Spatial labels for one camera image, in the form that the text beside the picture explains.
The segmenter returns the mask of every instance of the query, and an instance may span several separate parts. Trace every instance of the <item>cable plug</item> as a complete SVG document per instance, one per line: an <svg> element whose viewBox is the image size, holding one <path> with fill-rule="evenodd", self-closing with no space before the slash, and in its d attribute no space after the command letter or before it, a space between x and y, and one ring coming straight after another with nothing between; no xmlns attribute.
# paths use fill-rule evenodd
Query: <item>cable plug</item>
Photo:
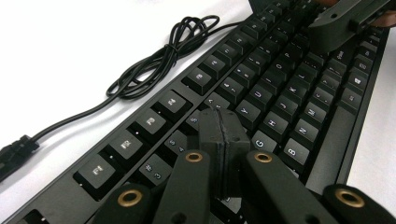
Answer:
<svg viewBox="0 0 396 224"><path fill-rule="evenodd" d="M20 140L0 150L0 182L18 170L38 149L39 144L24 135Z"/></svg>

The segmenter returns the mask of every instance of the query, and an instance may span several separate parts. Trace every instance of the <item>white surface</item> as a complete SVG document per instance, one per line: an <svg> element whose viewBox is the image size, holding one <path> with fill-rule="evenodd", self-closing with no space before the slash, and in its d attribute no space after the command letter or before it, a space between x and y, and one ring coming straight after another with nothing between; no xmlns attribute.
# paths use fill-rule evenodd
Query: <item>white surface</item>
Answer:
<svg viewBox="0 0 396 224"><path fill-rule="evenodd" d="M241 21L250 13L248 0L0 2L0 147L24 134L33 136L52 123L103 102L107 87L128 66L166 44L173 25L183 17L215 14L220 16L222 25ZM190 58L179 61L162 84L215 42L209 41ZM395 71L395 41L392 44L393 52L388 53L393 56L384 59L384 64L393 69L389 67L387 71ZM384 128L387 128L386 133L394 134L391 126L396 120L396 105L385 93L392 92L394 98L396 90L392 83L381 81L391 75L394 74L381 74L377 81L377 85L382 86L375 89L373 97L389 101L378 100L375 107L370 107L368 118L371 119L366 122L361 137L361 140L367 138L368 143L364 145L369 150L358 150L360 163L354 162L350 182L396 215L396 177L395 168L391 165L396 161L396 153L391 149L395 139L381 135ZM0 183L0 222L47 186L147 99L117 101L107 110L40 140L41 149L33 158ZM392 104L392 110L386 108L389 104ZM387 119L377 121L376 112L385 113L378 119ZM380 133L382 140L379 144L370 141L372 134L368 130ZM383 165L384 161L388 161L388 165Z"/></svg>

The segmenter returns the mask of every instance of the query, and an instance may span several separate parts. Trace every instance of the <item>black keyboard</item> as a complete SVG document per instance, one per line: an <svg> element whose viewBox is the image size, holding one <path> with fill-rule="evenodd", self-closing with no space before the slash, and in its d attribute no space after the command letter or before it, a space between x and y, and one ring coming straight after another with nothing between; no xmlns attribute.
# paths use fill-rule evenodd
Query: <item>black keyboard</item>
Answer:
<svg viewBox="0 0 396 224"><path fill-rule="evenodd" d="M308 189L346 183L389 31L370 28L318 55L307 26L322 10L277 0L247 18L7 222L89 223L125 183L159 186L210 106L234 111L252 145ZM213 200L211 220L243 220L240 202Z"/></svg>

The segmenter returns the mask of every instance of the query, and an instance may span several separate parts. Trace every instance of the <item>human hand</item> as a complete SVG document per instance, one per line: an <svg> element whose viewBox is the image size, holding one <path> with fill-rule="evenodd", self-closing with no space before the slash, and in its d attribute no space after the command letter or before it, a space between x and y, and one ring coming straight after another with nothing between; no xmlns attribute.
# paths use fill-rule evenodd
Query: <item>human hand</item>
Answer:
<svg viewBox="0 0 396 224"><path fill-rule="evenodd" d="M338 0L315 0L316 2L331 7L335 5ZM396 10L388 10L379 17L376 21L374 21L371 25L373 26L380 26L380 27L390 27L396 25Z"/></svg>

